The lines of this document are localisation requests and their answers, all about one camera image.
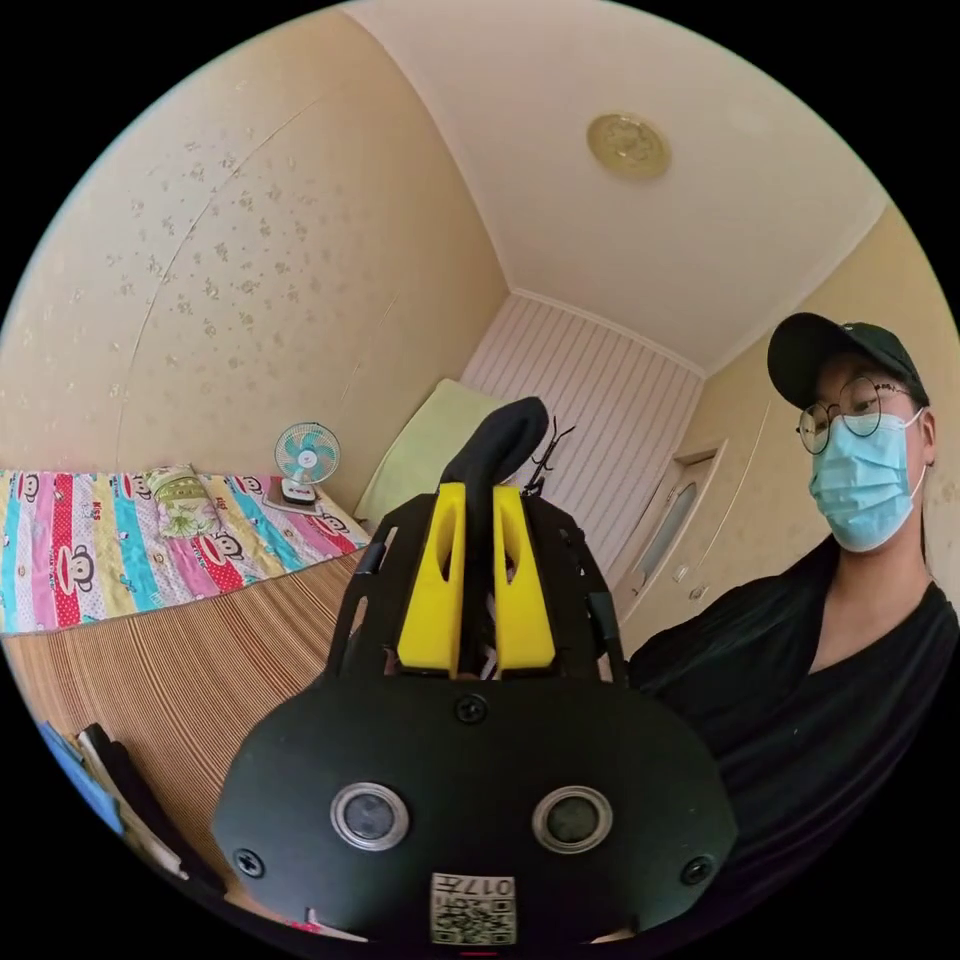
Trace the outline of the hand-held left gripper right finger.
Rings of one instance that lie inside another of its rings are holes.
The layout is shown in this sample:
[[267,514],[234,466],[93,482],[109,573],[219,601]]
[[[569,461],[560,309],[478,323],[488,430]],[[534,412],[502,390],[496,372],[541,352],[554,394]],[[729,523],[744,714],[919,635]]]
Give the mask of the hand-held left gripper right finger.
[[492,494],[493,601],[498,667],[548,669],[555,644],[520,490]]

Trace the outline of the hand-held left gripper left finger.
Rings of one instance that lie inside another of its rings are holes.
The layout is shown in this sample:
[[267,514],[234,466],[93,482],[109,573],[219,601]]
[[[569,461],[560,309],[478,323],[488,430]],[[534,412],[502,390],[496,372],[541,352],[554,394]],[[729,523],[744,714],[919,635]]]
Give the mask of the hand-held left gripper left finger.
[[443,483],[433,501],[396,652],[404,669],[459,665],[466,555],[466,490]]

